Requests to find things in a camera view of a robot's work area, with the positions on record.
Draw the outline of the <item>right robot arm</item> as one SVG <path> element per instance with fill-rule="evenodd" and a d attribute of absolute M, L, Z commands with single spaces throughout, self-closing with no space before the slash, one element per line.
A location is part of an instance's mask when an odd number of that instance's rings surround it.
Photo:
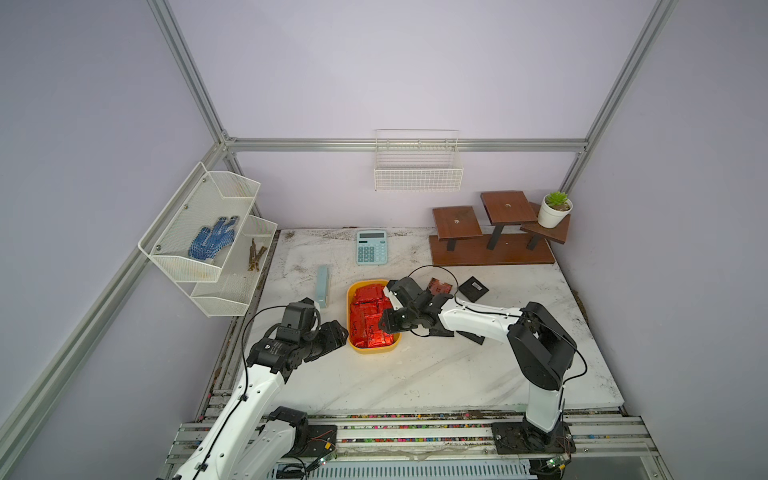
<path fill-rule="evenodd" d="M 431 336 L 459 334 L 478 344 L 487 339 L 508 343 L 529 382 L 523 425 L 540 435 L 560 426 L 565 374 L 578 347 L 543 305 L 501 308 L 461 301 L 451 294 L 434 295 L 410 277 L 389 281 L 384 294 L 392 307 L 382 314 L 379 327 L 389 334 L 422 328 Z"/>

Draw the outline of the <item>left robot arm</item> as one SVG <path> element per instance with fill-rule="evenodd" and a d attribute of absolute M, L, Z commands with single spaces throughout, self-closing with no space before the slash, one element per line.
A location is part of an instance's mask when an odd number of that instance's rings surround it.
<path fill-rule="evenodd" d="M 176 479 L 265 479 L 300 445 L 301 412 L 277 409 L 257 426 L 292 373 L 345 346 L 349 333 L 337 320 L 324 322 L 309 298 L 278 308 L 280 321 L 241 355 L 243 371 L 230 400 Z"/>

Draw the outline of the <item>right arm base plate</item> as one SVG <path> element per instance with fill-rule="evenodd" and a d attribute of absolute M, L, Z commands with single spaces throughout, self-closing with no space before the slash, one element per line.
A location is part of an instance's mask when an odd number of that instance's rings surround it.
<path fill-rule="evenodd" d="M 520 422 L 494 422 L 491 433 L 499 454 L 571 454 L 576 450 L 570 427 L 562 417 L 549 432 L 524 419 Z"/>

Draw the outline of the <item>black barcode tea bag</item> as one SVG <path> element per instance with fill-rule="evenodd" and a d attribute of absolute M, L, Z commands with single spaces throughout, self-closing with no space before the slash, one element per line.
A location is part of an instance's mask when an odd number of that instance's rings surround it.
<path fill-rule="evenodd" d="M 452 338 L 454 336 L 453 331 L 445 330 L 442 328 L 430 328 L 429 329 L 429 336 L 430 337 L 447 337 Z"/>
<path fill-rule="evenodd" d="M 489 292 L 489 288 L 486 287 L 475 276 L 471 276 L 458 287 L 458 291 L 469 302 L 477 303 L 479 299 L 481 299 Z"/>

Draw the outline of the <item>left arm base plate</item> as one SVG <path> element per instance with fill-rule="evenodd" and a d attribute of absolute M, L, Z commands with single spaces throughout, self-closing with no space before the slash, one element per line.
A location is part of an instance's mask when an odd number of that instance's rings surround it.
<path fill-rule="evenodd" d="M 286 432 L 292 438 L 288 455 L 314 458 L 336 449 L 338 426 L 313 424 L 305 412 L 280 406 L 266 417 L 266 422 L 257 428 L 257 432 L 258 441 L 272 433 Z"/>

